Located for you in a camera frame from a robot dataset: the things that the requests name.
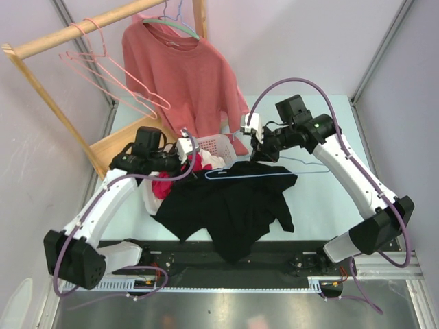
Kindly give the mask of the light blue wire hanger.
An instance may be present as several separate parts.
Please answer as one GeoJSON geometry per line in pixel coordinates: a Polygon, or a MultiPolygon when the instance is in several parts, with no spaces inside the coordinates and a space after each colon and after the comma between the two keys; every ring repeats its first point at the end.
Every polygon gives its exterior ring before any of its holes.
{"type": "Polygon", "coordinates": [[[288,173],[276,172],[276,173],[262,173],[262,174],[229,175],[226,172],[226,168],[223,168],[223,169],[213,169],[207,171],[204,174],[204,177],[208,180],[234,180],[234,179],[248,179],[248,178],[266,178],[266,177],[276,177],[276,176],[285,176],[285,175],[313,175],[313,174],[330,172],[330,170],[321,162],[306,162],[300,158],[292,158],[290,156],[281,156],[281,159],[299,162],[304,166],[324,167],[324,169],[318,171],[297,171],[297,172],[288,172],[288,173]]]}

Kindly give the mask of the black t shirt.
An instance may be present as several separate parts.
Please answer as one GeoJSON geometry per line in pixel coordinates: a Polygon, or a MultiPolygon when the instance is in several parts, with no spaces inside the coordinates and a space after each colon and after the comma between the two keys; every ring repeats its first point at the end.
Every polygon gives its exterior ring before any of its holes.
{"type": "MultiPolygon", "coordinates": [[[[286,232],[294,224],[283,193],[293,187],[297,175],[234,180],[208,180],[201,170],[177,181],[153,218],[180,242],[206,229],[215,251],[228,263],[251,253],[252,246],[278,221],[286,232]]],[[[288,173],[282,166],[236,162],[229,175],[288,173]]]]}

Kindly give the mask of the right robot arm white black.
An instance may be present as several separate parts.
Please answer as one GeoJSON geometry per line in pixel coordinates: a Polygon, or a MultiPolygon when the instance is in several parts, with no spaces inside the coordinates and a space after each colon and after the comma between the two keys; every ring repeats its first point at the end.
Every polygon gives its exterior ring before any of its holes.
{"type": "Polygon", "coordinates": [[[334,274],[343,260],[358,254],[371,255],[400,236],[414,210],[410,197],[397,197],[365,167],[351,149],[335,120],[313,117],[300,95],[276,104],[282,125],[270,130],[258,114],[241,120],[241,132],[251,137],[253,161],[276,162],[281,151],[306,149],[335,176],[354,201],[362,222],[325,243],[316,258],[324,275],[334,274]]]}

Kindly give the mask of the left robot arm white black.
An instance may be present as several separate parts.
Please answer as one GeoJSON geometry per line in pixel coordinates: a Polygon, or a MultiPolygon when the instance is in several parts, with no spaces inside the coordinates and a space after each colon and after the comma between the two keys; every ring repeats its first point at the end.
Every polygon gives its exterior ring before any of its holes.
{"type": "Polygon", "coordinates": [[[193,171],[200,148],[188,130],[182,133],[171,151],[165,151],[159,145],[165,137],[158,128],[140,127],[135,140],[113,158],[102,185],[80,213],[61,231],[48,231],[43,245],[57,296],[68,296],[59,280],[91,290],[115,271],[132,269],[142,274],[150,269],[152,258],[139,241],[126,239],[109,247],[100,247],[99,242],[119,207],[143,181],[160,182],[157,173],[167,171],[173,182],[193,171]]]}

